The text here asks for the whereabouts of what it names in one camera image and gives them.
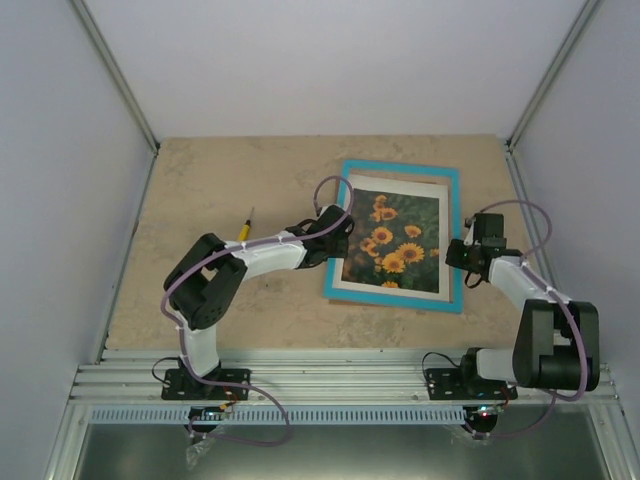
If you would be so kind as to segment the sunflower photo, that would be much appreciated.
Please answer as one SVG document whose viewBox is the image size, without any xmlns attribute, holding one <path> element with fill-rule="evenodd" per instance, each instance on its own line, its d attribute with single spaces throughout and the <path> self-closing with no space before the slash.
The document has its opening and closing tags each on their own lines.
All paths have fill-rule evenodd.
<svg viewBox="0 0 640 480">
<path fill-rule="evenodd" d="M 440 293 L 438 199 L 356 189 L 351 215 L 343 282 Z"/>
</svg>

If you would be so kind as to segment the white mat board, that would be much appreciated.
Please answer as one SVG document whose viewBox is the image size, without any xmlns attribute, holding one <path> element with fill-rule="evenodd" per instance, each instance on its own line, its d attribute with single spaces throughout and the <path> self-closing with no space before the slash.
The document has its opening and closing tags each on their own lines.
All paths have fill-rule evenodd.
<svg viewBox="0 0 640 480">
<path fill-rule="evenodd" d="M 431 197 L 439 200 L 439 224 L 440 224 L 440 245 L 439 245 L 439 273 L 440 273 L 440 293 L 426 294 L 403 289 L 391 289 L 383 287 L 366 287 L 362 284 L 348 284 L 341 280 L 341 271 L 345 259 L 338 260 L 330 274 L 331 288 L 334 290 L 344 290 L 347 292 L 347 299 L 353 301 L 358 294 L 371 294 L 380 299 L 382 296 L 396 297 L 410 300 L 424 300 L 436 302 L 448 302 L 451 300 L 450 294 L 450 274 L 444 266 L 444 261 L 440 258 L 440 253 L 449 242 L 449 191 L 444 184 L 414 182 L 408 176 L 399 179 L 384 178 L 380 176 L 366 176 L 353 174 L 349 177 L 353 187 L 353 194 L 346 195 L 345 204 L 350 204 L 353 209 L 354 191 L 356 189 L 399 193 L 411 196 Z"/>
</svg>

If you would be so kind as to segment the blue wooden picture frame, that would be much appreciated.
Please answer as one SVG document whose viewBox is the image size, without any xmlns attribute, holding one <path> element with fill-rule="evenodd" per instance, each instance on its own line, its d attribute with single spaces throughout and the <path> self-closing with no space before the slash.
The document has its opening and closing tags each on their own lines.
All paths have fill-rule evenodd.
<svg viewBox="0 0 640 480">
<path fill-rule="evenodd" d="M 347 299 L 347 292 L 344 290 L 334 290 L 331 288 L 330 274 L 335 263 L 341 259 L 332 259 L 328 263 L 326 279 L 324 282 L 324 295 L 332 301 L 345 303 L 360 303 L 384 307 L 407 308 L 413 310 L 429 310 L 446 313 L 459 313 L 463 309 L 463 280 L 462 275 L 457 270 L 449 267 L 445 263 L 446 250 L 452 239 L 460 234 L 461 209 L 460 209 L 460 181 L 459 173 L 454 168 L 436 167 L 427 165 L 414 165 L 393 163 L 373 160 L 347 159 L 343 163 L 341 174 L 347 179 L 347 183 L 341 185 L 337 191 L 337 200 L 340 206 L 348 207 L 352 211 L 350 204 L 345 204 L 346 195 L 353 194 L 353 187 L 349 177 L 353 174 L 366 176 L 380 176 L 384 178 L 399 179 L 408 176 L 414 182 L 428 182 L 444 184 L 449 191 L 449 242 L 441 250 L 440 258 L 444 261 L 444 266 L 450 274 L 450 294 L 451 300 L 448 302 L 410 300 L 396 297 L 382 296 L 378 299 L 371 294 L 358 294 L 353 301 Z"/>
</svg>

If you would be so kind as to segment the yellow handled screwdriver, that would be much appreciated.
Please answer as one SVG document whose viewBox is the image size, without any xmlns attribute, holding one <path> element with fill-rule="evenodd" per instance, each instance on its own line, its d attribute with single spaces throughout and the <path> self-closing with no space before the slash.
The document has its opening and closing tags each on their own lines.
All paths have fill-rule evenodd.
<svg viewBox="0 0 640 480">
<path fill-rule="evenodd" d="M 254 213 L 255 213 L 255 208 L 252 207 L 251 210 L 250 210 L 249 216 L 246 219 L 245 223 L 243 224 L 243 226 L 242 226 L 242 228 L 240 230 L 240 233 L 239 233 L 239 235 L 237 237 L 237 241 L 239 243 L 246 242 L 249 239 Z"/>
</svg>

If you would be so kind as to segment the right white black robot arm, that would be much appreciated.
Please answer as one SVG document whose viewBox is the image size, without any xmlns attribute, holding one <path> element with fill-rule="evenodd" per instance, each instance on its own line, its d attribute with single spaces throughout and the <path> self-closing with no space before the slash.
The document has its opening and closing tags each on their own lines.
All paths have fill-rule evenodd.
<svg viewBox="0 0 640 480">
<path fill-rule="evenodd" d="M 513 347 L 467 350 L 458 376 L 462 393 L 481 399 L 502 382 L 575 401 L 595 390 L 600 380 L 596 307 L 558 292 L 523 253 L 509 249 L 501 214 L 477 213 L 465 226 L 467 236 L 450 242 L 446 264 L 500 290 L 520 322 Z"/>
</svg>

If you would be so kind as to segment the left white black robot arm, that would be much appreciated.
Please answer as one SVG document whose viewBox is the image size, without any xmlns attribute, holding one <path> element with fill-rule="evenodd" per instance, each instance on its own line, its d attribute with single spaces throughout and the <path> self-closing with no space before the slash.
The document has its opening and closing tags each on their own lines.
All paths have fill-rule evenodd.
<svg viewBox="0 0 640 480">
<path fill-rule="evenodd" d="M 309 269 L 332 258 L 344 259 L 355 222 L 332 204 L 314 219 L 270 236 L 225 242 L 203 235 L 166 277 L 160 310 L 176 324 L 185 388 L 197 399 L 218 390 L 221 366 L 217 323 L 229 309 L 241 284 L 284 270 Z"/>
</svg>

